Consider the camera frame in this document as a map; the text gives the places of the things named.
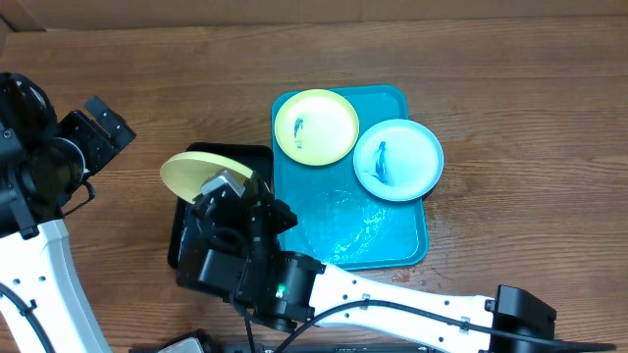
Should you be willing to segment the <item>light blue plate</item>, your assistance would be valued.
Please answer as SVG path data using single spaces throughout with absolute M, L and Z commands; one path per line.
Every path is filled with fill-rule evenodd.
M 354 172 L 374 196 L 406 202 L 427 195 L 445 168 L 444 150 L 425 126 L 393 119 L 375 124 L 358 139 Z

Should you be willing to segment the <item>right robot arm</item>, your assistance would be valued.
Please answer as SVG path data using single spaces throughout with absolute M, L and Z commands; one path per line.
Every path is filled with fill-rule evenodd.
M 296 224 L 264 186 L 178 190 L 200 235 L 178 265 L 179 286 L 217 296 L 250 321 L 284 331 L 286 350 L 313 326 L 377 330 L 442 352 L 604 352 L 610 343 L 556 340 L 555 311 L 502 285 L 497 297 L 446 296 L 354 275 L 283 251 L 278 234 Z

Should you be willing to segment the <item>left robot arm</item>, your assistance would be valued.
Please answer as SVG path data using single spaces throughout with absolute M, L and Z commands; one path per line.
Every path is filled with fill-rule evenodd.
M 1 315 L 23 352 L 108 352 L 80 285 L 65 205 L 135 138 L 100 98 L 58 119 L 26 76 L 1 75 Z

